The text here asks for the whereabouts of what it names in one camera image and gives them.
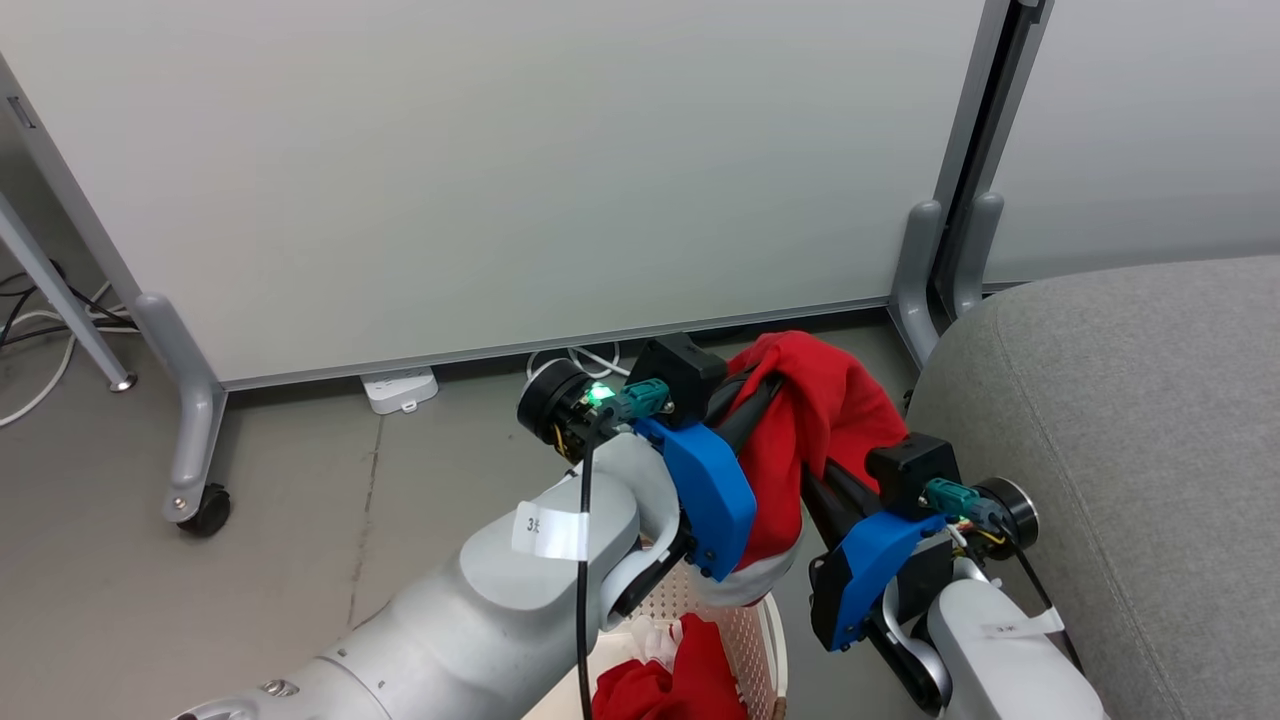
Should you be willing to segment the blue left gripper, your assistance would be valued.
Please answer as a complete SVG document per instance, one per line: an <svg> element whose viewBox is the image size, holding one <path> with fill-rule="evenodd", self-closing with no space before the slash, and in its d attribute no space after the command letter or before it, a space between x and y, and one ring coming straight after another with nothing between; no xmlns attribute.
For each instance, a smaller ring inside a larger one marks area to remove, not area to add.
<svg viewBox="0 0 1280 720"><path fill-rule="evenodd" d="M731 375L712 395L712 428L669 427L659 419L675 413L666 395L635 397L635 430L663 457L677 495L673 537L652 544L660 568L686 559L704 578L722 582L742 560L758 503L739 455L783 382L765 370Z"/></svg>

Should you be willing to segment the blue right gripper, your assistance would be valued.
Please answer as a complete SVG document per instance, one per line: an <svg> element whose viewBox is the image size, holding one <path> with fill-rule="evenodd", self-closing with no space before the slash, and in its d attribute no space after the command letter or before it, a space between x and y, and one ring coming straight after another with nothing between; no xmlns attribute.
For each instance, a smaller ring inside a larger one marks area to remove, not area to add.
<svg viewBox="0 0 1280 720"><path fill-rule="evenodd" d="M844 652L860 642L868 619L884 610L886 593L897 601L890 616L905 621L924 612L952 580L946 518L913 521L878 512L878 492L833 457L822 477L803 469L801 497L823 543L832 546L808 569L810 624L826 651Z"/></svg>

